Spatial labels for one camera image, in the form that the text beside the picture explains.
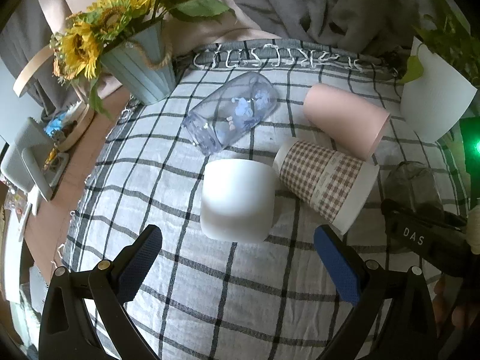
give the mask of checkered tablecloth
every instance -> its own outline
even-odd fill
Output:
[[[264,46],[270,43],[197,50],[179,64],[179,85],[169,98],[148,107],[132,100],[110,133],[74,212],[64,255],[65,265],[74,271],[114,259],[148,224],[161,228],[162,251],[126,309],[162,359],[315,359],[349,313],[351,306],[339,299],[314,250],[313,231],[325,220],[285,188],[276,193],[275,225],[261,244],[211,240],[200,228],[203,172],[209,161],[248,158],[271,165],[280,145],[292,136],[337,148],[303,115],[303,99],[315,83],[357,93],[392,114],[369,160],[380,164],[378,183],[344,236],[363,259],[392,270],[420,265],[429,283],[438,278],[439,272],[417,255],[389,253],[379,209],[382,183],[401,161],[431,167],[445,209],[466,213],[464,190],[448,150],[420,142],[401,117],[397,79],[372,59],[291,40]],[[211,157],[201,155],[181,128],[183,117],[246,71],[260,71],[273,83],[279,93],[277,108],[234,145]],[[92,302],[87,307],[101,342],[115,354]],[[363,353],[385,313],[383,308]]]

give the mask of wall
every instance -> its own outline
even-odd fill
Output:
[[[15,78],[0,59],[0,148],[11,144],[27,117],[40,120],[42,107],[26,93],[21,99],[13,90]]]

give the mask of screw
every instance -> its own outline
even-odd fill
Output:
[[[412,266],[412,272],[414,275],[420,276],[422,274],[422,270],[419,266]]]
[[[55,276],[62,276],[64,273],[65,273],[65,268],[62,266],[55,270]]]
[[[110,266],[110,261],[107,260],[107,259],[104,259],[102,261],[100,261],[97,265],[97,267],[101,270],[101,271],[104,271],[105,269],[107,269],[108,267]]]
[[[372,271],[374,271],[375,269],[378,269],[378,262],[376,262],[374,259],[369,259],[366,262],[366,266],[368,269],[371,269]]]

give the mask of white flower pot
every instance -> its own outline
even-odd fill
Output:
[[[412,55],[419,44],[414,38]],[[426,45],[420,46],[418,57],[423,76],[405,84],[400,111],[421,140],[435,142],[462,117],[477,89]]]

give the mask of pink cup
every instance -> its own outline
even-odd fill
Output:
[[[390,120],[387,110],[354,93],[315,84],[303,102],[303,113],[353,156],[366,161],[374,153]]]

